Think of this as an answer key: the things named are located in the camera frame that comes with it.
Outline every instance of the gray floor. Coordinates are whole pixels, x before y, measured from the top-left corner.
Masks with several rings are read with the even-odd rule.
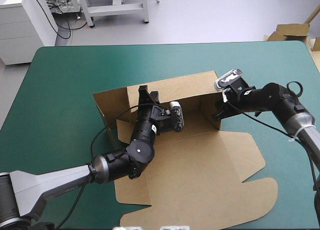
[[[104,5],[111,0],[89,0]],[[278,23],[304,22],[319,0],[148,0],[150,23],[143,15],[96,17],[95,27],[76,30],[68,40],[57,38],[56,45],[162,44],[260,41]],[[76,21],[68,16],[73,27]],[[320,15],[312,22],[310,36],[320,35]],[[28,64],[5,66],[0,61],[0,127],[2,126]]]

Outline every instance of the cardboard box in background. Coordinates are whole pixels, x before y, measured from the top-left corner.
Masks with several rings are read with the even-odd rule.
[[[311,56],[316,67],[318,68],[318,71],[320,72],[320,37],[317,37],[316,39],[311,39],[310,44],[312,47]]]
[[[299,40],[311,51],[309,29],[310,24],[278,24],[276,30],[270,36],[264,35],[263,39],[264,41]]]
[[[223,229],[258,219],[274,206],[278,195],[274,179],[243,183],[266,164],[252,136],[220,131],[220,121],[211,117],[222,99],[213,87],[215,80],[216,74],[209,71],[145,83],[149,92],[159,92],[164,105],[180,102],[185,127],[180,133],[156,137],[155,157],[138,179],[115,181],[118,202],[151,205],[124,215],[121,226]],[[95,94],[104,121],[138,104],[138,88]],[[136,118],[134,109],[117,120],[120,141],[130,142]]]

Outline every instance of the green table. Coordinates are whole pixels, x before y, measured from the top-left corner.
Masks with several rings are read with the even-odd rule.
[[[221,76],[236,67],[257,88],[300,81],[305,88],[302,103],[320,119],[320,75],[298,41],[45,47],[36,53],[0,131],[0,172],[40,174],[88,162],[90,142],[103,126],[93,93],[207,70]],[[259,119],[280,127],[271,113]],[[305,151],[245,116],[224,120],[222,130],[251,133],[266,167],[250,180],[269,176],[279,186],[272,211],[238,228],[316,228]],[[95,145],[96,154],[111,149],[106,135]],[[41,221],[59,223],[76,194],[49,202]],[[64,227],[113,227],[123,214],[140,208],[117,203],[113,183],[92,184]]]

